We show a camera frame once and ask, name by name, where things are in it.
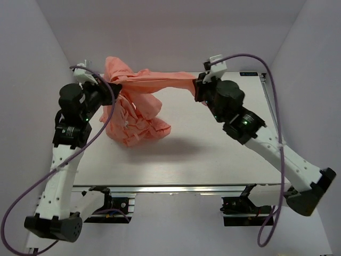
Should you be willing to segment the salmon pink jacket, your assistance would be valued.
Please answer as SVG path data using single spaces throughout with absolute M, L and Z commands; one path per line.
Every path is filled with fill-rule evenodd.
M 100 118 L 107 123 L 106 135 L 127 147 L 144 140 L 159 140 L 171 133 L 171 126 L 158 118 L 163 106 L 153 94 L 167 87 L 188 90 L 195 94 L 195 77 L 186 72 L 162 73 L 142 69 L 133 72 L 118 57 L 105 60 L 104 79 L 121 84 L 115 106 L 105 106 Z

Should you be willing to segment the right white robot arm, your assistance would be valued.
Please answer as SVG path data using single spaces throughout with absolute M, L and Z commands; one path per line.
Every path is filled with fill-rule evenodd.
M 279 140 L 262 118 L 243 106 L 245 93 L 236 82 L 201 73 L 193 84 L 195 101 L 209 108 L 215 120 L 223 124 L 223 131 L 281 173 L 279 185 L 248 185 L 237 205 L 248 213 L 261 206 L 282 205 L 302 216 L 310 216 L 336 172 L 311 164 Z

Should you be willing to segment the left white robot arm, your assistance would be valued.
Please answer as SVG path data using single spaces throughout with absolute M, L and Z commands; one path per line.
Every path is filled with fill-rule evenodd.
M 106 187 L 93 187 L 71 203 L 72 188 L 80 160 L 91 133 L 90 119 L 101 106 L 117 99 L 120 84 L 85 82 L 60 89 L 60 111 L 55 117 L 52 175 L 48 178 L 38 208 L 26 217 L 24 227 L 40 238 L 75 242 L 83 222 L 96 211 L 111 210 L 112 197 Z

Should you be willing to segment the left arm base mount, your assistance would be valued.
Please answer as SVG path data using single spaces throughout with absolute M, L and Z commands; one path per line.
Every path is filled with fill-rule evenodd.
M 109 187 L 92 186 L 81 192 L 75 205 L 85 223 L 129 223 L 135 206 L 135 196 L 113 193 Z

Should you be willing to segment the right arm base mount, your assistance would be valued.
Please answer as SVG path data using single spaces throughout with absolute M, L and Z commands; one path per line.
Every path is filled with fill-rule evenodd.
M 272 210 L 272 206 L 256 206 L 248 198 L 256 184 L 247 185 L 240 196 L 222 197 L 225 227 L 260 227 Z

